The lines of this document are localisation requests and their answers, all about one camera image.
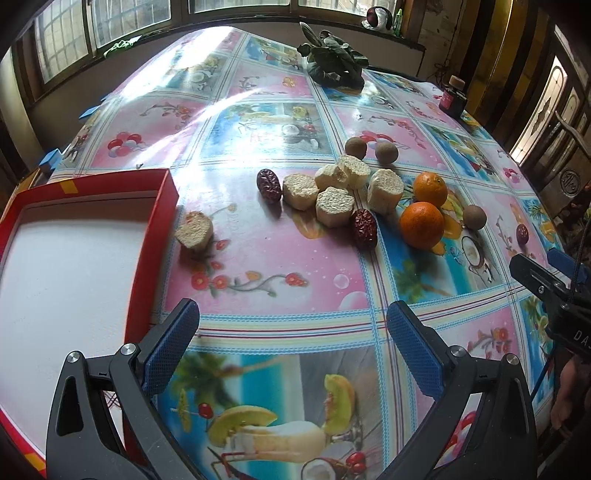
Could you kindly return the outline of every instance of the printed palm tree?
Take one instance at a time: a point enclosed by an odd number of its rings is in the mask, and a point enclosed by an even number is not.
[[[224,365],[224,355],[206,352],[186,352],[174,372],[172,389],[175,395],[182,390],[193,390],[193,402],[196,406],[207,403],[223,409],[238,405],[226,390],[226,379],[240,377],[250,372],[271,367],[283,361],[284,356],[278,355],[264,362],[246,365]]]
[[[540,312],[540,301],[533,295],[527,297],[521,302],[525,313],[525,322],[530,331],[535,335],[534,339],[540,344],[542,358],[547,360],[550,351],[552,350],[553,342],[546,334],[546,326],[548,325],[548,317]],[[550,377],[554,365],[550,364],[548,368],[547,377]]]
[[[541,222],[546,216],[546,212],[539,203],[530,202],[527,206],[527,212],[534,220]]]
[[[394,281],[398,293],[401,297],[405,297],[409,303],[416,303],[421,300],[426,291],[437,293],[443,297],[452,296],[445,290],[421,282],[421,272],[417,270],[417,264],[410,259],[402,262],[402,270],[394,270]]]

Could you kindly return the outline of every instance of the red date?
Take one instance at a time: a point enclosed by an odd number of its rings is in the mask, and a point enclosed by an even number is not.
[[[266,203],[275,203],[281,200],[281,183],[272,170],[263,168],[256,175],[256,186]]]
[[[515,237],[517,238],[517,243],[520,245],[525,245],[529,241],[530,233],[527,231],[527,227],[523,223],[517,225]]]
[[[371,250],[378,244],[378,224],[369,210],[355,210],[350,219],[353,242],[360,250]]]

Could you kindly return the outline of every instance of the bottle cap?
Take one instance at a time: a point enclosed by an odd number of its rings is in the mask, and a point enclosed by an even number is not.
[[[461,78],[452,75],[449,79],[449,85],[451,85],[454,88],[457,88],[458,90],[463,90],[466,86],[466,82],[464,82],[464,80],[462,80]]]

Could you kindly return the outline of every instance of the small bottle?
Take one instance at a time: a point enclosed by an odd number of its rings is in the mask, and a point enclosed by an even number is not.
[[[402,8],[399,8],[398,12],[396,12],[394,23],[392,25],[392,33],[397,37],[400,36],[400,27],[402,27]]]
[[[449,79],[449,85],[443,91],[443,97],[439,101],[439,109],[450,117],[459,120],[468,99],[463,92],[466,82],[454,75]]]

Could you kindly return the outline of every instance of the metal bolt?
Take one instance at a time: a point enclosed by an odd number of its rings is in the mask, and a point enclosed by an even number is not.
[[[452,351],[453,356],[463,357],[468,353],[464,347],[459,345],[452,345],[449,349]]]
[[[517,358],[517,355],[513,355],[512,353],[508,353],[506,358],[507,358],[507,361],[511,365],[519,365],[519,359]]]
[[[135,352],[135,345],[133,343],[126,343],[121,347],[120,352],[124,355],[131,355]]]
[[[80,358],[80,352],[74,350],[73,352],[68,353],[68,356],[66,357],[66,361],[69,364],[73,364],[73,363],[77,362],[79,358]]]

